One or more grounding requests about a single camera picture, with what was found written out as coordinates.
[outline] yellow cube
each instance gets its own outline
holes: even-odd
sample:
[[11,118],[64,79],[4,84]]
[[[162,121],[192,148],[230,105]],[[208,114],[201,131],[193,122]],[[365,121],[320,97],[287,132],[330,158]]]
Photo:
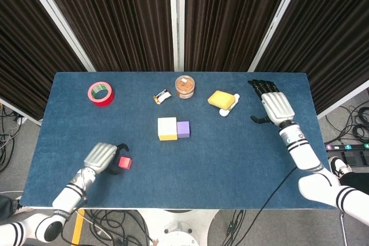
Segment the yellow cube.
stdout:
[[235,96],[227,92],[216,90],[208,99],[210,105],[221,109],[228,109],[236,101]]
[[177,138],[177,118],[158,118],[157,134],[161,141],[176,141]]

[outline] purple cube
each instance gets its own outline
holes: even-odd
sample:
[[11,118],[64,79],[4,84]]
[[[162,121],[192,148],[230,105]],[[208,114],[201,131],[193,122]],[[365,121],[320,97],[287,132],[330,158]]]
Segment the purple cube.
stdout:
[[178,138],[190,137],[190,122],[188,121],[177,122],[177,137]]

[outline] robotic hand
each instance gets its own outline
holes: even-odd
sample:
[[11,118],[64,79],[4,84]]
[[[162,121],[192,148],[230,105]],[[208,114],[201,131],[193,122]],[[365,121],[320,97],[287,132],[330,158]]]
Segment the robotic hand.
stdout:
[[279,135],[296,166],[314,173],[299,180],[300,193],[306,199],[336,207],[369,226],[369,195],[341,186],[336,176],[324,167],[300,126],[292,121],[295,113],[284,93],[269,81],[252,80],[248,83],[253,86],[267,113],[264,118],[251,116],[251,119],[258,124],[273,122],[279,126]]
[[23,245],[26,239],[44,243],[55,240],[72,213],[87,202],[86,190],[95,181],[95,175],[109,166],[117,149],[114,145],[98,143],[84,160],[85,168],[77,172],[53,201],[54,214],[37,213],[23,221],[0,226],[1,246]]

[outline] small red block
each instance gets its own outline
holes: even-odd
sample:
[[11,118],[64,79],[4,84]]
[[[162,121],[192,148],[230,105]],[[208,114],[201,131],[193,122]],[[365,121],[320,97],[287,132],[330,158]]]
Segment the small red block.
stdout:
[[127,157],[121,157],[119,160],[119,167],[123,169],[130,169],[132,164],[132,160]]

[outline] person's leg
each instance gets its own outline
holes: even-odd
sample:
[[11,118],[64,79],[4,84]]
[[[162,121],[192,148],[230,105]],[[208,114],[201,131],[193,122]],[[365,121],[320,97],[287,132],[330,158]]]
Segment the person's leg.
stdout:
[[369,195],[369,173],[349,172],[340,178],[340,183]]
[[11,217],[18,208],[18,201],[0,195],[0,221]]

